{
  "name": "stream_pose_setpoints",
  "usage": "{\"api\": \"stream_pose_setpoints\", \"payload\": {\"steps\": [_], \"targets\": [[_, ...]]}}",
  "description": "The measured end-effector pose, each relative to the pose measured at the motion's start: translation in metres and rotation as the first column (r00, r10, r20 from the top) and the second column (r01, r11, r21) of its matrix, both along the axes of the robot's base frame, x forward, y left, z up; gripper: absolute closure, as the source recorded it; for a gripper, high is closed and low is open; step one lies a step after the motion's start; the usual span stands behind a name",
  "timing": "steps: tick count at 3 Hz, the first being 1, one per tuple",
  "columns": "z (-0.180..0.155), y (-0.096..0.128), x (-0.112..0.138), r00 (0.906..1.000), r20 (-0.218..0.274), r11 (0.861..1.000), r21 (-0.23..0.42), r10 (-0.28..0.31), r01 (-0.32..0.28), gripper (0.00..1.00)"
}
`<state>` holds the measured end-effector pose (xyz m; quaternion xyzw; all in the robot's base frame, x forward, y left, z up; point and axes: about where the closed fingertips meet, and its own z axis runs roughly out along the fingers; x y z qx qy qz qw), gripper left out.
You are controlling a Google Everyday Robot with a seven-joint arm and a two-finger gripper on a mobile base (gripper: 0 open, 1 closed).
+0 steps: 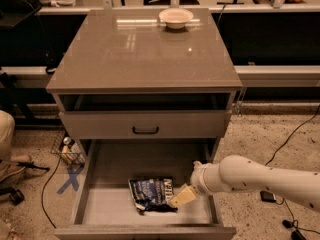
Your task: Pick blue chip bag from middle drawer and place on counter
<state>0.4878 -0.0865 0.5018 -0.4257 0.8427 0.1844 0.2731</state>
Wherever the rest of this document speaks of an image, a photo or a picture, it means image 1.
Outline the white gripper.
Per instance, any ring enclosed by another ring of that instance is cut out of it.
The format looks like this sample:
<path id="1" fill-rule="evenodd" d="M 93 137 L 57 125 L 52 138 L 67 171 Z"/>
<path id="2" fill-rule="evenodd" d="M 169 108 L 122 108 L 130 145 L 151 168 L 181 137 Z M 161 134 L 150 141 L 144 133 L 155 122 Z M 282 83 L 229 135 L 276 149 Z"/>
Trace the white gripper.
<path id="1" fill-rule="evenodd" d="M 213 176 L 214 172 L 215 169 L 212 163 L 202 164 L 200 161 L 194 161 L 193 172 L 190 177 L 191 185 L 184 184 L 180 190 L 169 199 L 169 205 L 173 208 L 178 208 L 194 201 L 197 198 L 197 194 L 212 194 L 205 175 Z"/>

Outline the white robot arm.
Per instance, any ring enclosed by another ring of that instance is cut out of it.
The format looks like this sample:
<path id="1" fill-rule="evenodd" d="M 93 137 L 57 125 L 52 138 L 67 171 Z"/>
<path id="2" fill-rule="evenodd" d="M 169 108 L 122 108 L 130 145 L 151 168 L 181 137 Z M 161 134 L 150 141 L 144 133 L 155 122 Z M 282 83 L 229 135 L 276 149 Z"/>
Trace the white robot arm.
<path id="1" fill-rule="evenodd" d="M 249 190 L 268 191 L 313 211 L 320 211 L 320 173 L 261 165 L 231 155 L 220 163 L 194 163 L 190 185 L 184 184 L 168 201 L 177 208 L 200 195 Z"/>

